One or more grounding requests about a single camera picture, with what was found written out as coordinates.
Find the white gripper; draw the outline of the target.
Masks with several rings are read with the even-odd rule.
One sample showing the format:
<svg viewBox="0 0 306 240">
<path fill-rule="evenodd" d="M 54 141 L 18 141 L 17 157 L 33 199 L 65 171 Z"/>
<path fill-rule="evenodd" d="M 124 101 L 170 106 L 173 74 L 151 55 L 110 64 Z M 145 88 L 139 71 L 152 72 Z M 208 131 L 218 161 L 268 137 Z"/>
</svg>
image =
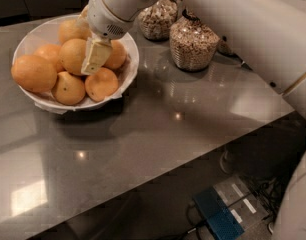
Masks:
<svg viewBox="0 0 306 240">
<path fill-rule="evenodd" d="M 76 26 L 90 27 L 97 36 L 86 41 L 83 75 L 95 74 L 108 60 L 113 50 L 111 40 L 122 38 L 133 26 L 138 14 L 158 0 L 89 0 L 78 18 Z"/>
</svg>

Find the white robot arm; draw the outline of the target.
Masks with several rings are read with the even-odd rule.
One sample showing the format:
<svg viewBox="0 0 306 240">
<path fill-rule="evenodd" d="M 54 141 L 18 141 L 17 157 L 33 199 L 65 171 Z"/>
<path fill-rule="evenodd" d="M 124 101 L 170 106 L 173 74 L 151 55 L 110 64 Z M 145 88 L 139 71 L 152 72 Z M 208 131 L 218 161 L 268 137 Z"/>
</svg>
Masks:
<svg viewBox="0 0 306 240">
<path fill-rule="evenodd" d="M 158 0 L 89 0 L 78 18 L 102 39 L 119 39 Z M 281 0 L 183 0 L 306 120 L 306 13 Z"/>
</svg>

